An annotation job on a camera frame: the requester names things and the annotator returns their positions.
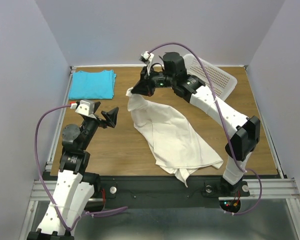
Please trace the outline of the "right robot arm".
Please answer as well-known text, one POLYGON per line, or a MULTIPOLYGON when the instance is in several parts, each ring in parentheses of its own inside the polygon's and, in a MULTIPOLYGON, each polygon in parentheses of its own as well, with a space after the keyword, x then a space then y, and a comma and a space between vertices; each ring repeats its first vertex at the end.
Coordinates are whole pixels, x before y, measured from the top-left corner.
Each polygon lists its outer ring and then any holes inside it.
POLYGON ((163 69, 156 71, 154 54, 146 51, 137 84, 127 90, 127 109, 135 129, 145 138, 157 166, 185 183, 200 168, 220 168, 223 160, 191 126, 187 118, 169 105, 149 101, 156 89, 171 88, 187 103, 202 110, 222 126, 228 155, 220 189, 232 195, 246 173, 246 164, 260 140, 261 122, 248 117, 216 95, 213 81, 227 74, 195 54, 167 52, 163 69))

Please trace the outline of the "white t-shirt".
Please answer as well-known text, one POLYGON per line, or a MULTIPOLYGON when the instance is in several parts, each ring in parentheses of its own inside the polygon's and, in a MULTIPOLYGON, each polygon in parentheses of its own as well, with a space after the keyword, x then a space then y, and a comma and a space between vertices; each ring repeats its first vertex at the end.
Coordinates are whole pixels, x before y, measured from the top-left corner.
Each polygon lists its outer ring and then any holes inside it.
POLYGON ((134 128, 145 138, 155 164, 183 184, 200 168, 219 169, 224 161, 193 129, 187 118, 170 105, 126 91, 127 110, 134 128))

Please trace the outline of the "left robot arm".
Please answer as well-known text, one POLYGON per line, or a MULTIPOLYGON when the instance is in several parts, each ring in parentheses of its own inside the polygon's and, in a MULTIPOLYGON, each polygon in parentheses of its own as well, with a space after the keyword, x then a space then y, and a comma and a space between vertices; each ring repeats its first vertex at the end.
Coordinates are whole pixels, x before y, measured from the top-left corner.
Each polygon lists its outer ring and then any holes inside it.
POLYGON ((62 155, 59 161, 57 182, 53 193, 42 182, 50 203, 35 231, 28 233, 29 240, 72 240, 78 221, 91 197, 101 193, 100 176, 86 172, 90 153, 86 151, 98 128, 114 128, 119 108, 95 112, 99 103, 91 107, 82 103, 71 104, 83 118, 81 125, 68 124, 62 132, 62 155))

